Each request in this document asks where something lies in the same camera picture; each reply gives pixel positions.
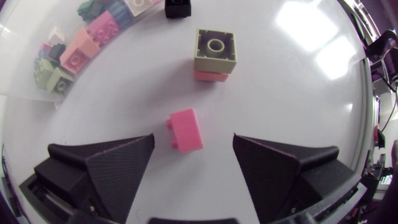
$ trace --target light green lego brick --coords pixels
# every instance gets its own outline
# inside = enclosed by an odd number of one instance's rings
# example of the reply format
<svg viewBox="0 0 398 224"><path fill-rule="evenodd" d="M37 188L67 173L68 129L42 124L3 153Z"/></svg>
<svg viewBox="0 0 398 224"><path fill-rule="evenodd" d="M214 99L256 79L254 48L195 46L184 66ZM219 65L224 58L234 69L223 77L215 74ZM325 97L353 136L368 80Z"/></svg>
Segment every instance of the light green lego brick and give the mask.
<svg viewBox="0 0 398 224"><path fill-rule="evenodd" d="M65 90L75 81L75 79L60 68L56 68L46 84L49 93L64 94Z"/></svg>
<svg viewBox="0 0 398 224"><path fill-rule="evenodd" d="M46 89L46 84L51 77L51 74L54 72L56 65L53 62L50 62L47 59L40 59L39 66L37 67L34 78L36 82L36 86L39 89Z"/></svg>
<svg viewBox="0 0 398 224"><path fill-rule="evenodd" d="M198 29L195 70L230 74L237 62L233 33Z"/></svg>

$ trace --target white table surface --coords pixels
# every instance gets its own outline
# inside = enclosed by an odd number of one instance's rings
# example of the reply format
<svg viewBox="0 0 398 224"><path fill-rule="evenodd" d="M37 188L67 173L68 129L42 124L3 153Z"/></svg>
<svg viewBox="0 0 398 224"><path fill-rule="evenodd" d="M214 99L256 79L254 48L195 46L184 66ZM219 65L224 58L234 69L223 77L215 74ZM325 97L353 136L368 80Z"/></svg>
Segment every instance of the white table surface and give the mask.
<svg viewBox="0 0 398 224"><path fill-rule="evenodd" d="M154 133L156 147L128 223L233 217L255 224L232 148L234 133L300 146L335 145L339 160L355 168L363 128L361 42L335 0L296 2L192 0L192 17L181 20L167 20L160 7L103 49L59 110L11 98L4 142L12 182L18 186L34 173L48 158L50 143ZM324 18L334 25L325 25ZM197 28L235 33L238 64L226 83L192 78ZM187 108L196 109L205 148L181 155L169 144L165 120ZM17 194L32 223L43 223L19 189Z"/></svg>

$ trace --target pink lego brick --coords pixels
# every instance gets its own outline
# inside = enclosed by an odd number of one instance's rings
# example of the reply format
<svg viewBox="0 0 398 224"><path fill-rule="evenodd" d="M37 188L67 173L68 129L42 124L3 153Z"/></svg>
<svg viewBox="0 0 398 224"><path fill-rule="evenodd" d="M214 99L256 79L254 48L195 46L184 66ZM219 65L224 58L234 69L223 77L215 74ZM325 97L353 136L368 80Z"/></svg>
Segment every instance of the pink lego brick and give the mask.
<svg viewBox="0 0 398 224"><path fill-rule="evenodd" d="M98 43L88 35L85 28L81 28L75 35L77 48L89 58L93 58L101 50Z"/></svg>
<svg viewBox="0 0 398 224"><path fill-rule="evenodd" d="M119 26L113 16L105 11L88 26L87 32L101 46L119 33Z"/></svg>
<svg viewBox="0 0 398 224"><path fill-rule="evenodd" d="M174 132L171 144L180 153L203 149L203 141L194 109L170 114L170 119L166 121L166 124Z"/></svg>
<svg viewBox="0 0 398 224"><path fill-rule="evenodd" d="M77 47L75 41L70 43L67 49L60 57L61 66L74 74L77 74L87 62L88 57L84 55Z"/></svg>
<svg viewBox="0 0 398 224"><path fill-rule="evenodd" d="M51 50L51 46L49 46L48 44L42 44L42 46L40 47L40 50L44 50L46 52L50 52Z"/></svg>
<svg viewBox="0 0 398 224"><path fill-rule="evenodd" d="M216 72L193 71L193 77L202 81L225 82L228 74Z"/></svg>

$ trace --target cable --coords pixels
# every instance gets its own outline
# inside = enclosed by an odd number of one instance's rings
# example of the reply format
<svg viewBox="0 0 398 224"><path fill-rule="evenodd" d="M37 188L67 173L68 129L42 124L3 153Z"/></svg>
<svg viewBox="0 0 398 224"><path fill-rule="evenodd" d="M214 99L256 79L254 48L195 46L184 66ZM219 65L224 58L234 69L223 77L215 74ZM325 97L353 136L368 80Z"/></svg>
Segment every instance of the cable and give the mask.
<svg viewBox="0 0 398 224"><path fill-rule="evenodd" d="M387 125L388 125L388 122L390 122L390 119L391 119L391 117L392 117L392 114L394 114L394 110L396 109L396 106L397 106L397 100L398 100L398 95L397 95L397 93L396 93L396 100L395 100L395 102L394 102L394 107L392 108L390 117L388 118L387 123L386 123L386 125L384 125L384 128L381 130L381 132L383 132L383 131L385 130L385 128L386 128Z"/></svg>
<svg viewBox="0 0 398 224"><path fill-rule="evenodd" d="M384 78L382 75L380 75L380 74L378 74L380 77L381 77L381 79L384 81L384 83L388 86L388 88L390 88L390 90L391 91L393 91L394 93L397 93L397 90L396 89L394 89L391 85L390 85L390 83L388 83L388 81L386 80L386 78Z"/></svg>

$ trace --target lego brick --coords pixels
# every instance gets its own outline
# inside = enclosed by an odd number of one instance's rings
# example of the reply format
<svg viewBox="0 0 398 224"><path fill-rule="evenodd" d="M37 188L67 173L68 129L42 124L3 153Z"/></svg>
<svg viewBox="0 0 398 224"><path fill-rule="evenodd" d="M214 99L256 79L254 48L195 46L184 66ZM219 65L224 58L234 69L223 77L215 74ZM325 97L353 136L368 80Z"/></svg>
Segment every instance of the lego brick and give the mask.
<svg viewBox="0 0 398 224"><path fill-rule="evenodd" d="M89 0L83 2L77 9L77 13L84 21L91 21L99 17L105 11L106 4Z"/></svg>
<svg viewBox="0 0 398 224"><path fill-rule="evenodd" d="M51 51L51 46L49 46L47 44L42 44L40 46L39 54L37 55L37 58L35 59L35 69L37 69L39 67L39 62L42 58L51 60L51 58L49 57L50 51Z"/></svg>
<svg viewBox="0 0 398 224"><path fill-rule="evenodd" d="M75 34L75 43L80 52L89 58L93 58L101 50L99 44L94 42L85 28L81 28Z"/></svg>
<svg viewBox="0 0 398 224"><path fill-rule="evenodd" d="M92 18L96 19L102 13L104 13L105 8L105 4L94 2L93 5L90 7L90 15L92 16Z"/></svg>
<svg viewBox="0 0 398 224"><path fill-rule="evenodd" d="M66 49L67 46L65 44L54 45L49 52L49 57L51 60L60 63L60 57Z"/></svg>
<svg viewBox="0 0 398 224"><path fill-rule="evenodd" d="M201 81L225 82L228 74L216 72L193 71L193 77Z"/></svg>
<svg viewBox="0 0 398 224"><path fill-rule="evenodd" d="M113 16L105 11L88 26L87 33L102 46L119 33L119 26Z"/></svg>
<svg viewBox="0 0 398 224"><path fill-rule="evenodd" d="M61 68L56 68L49 78L46 89L49 93L57 93L63 95L75 79L63 71Z"/></svg>
<svg viewBox="0 0 398 224"><path fill-rule="evenodd" d="M170 114L170 119L166 121L166 124L174 132L171 144L180 153L203 149L203 141L194 109Z"/></svg>
<svg viewBox="0 0 398 224"><path fill-rule="evenodd" d="M83 19L83 21L90 21L90 20L94 19L90 15L90 9L91 9L91 6L93 5L93 3L94 3L93 0L89 0L87 2L83 2L79 6L79 8L77 9L77 13Z"/></svg>
<svg viewBox="0 0 398 224"><path fill-rule="evenodd" d="M46 84L56 67L55 63L44 58L40 59L34 73L37 88L45 90Z"/></svg>
<svg viewBox="0 0 398 224"><path fill-rule="evenodd" d="M166 0L164 10L169 19L191 16L191 0Z"/></svg>
<svg viewBox="0 0 398 224"><path fill-rule="evenodd" d="M234 34L213 30L197 31L195 70L232 73L237 62Z"/></svg>
<svg viewBox="0 0 398 224"><path fill-rule="evenodd" d="M120 29L125 29L133 20L129 7L123 0L116 0L107 8Z"/></svg>
<svg viewBox="0 0 398 224"><path fill-rule="evenodd" d="M127 4L134 17L137 17L155 4L153 0L124 0L124 2Z"/></svg>
<svg viewBox="0 0 398 224"><path fill-rule="evenodd" d="M60 62L63 68L77 74L87 64L88 57L78 49L76 42L73 41L61 55Z"/></svg>
<svg viewBox="0 0 398 224"><path fill-rule="evenodd" d="M65 34L58 28L54 27L49 34L49 46L65 43Z"/></svg>

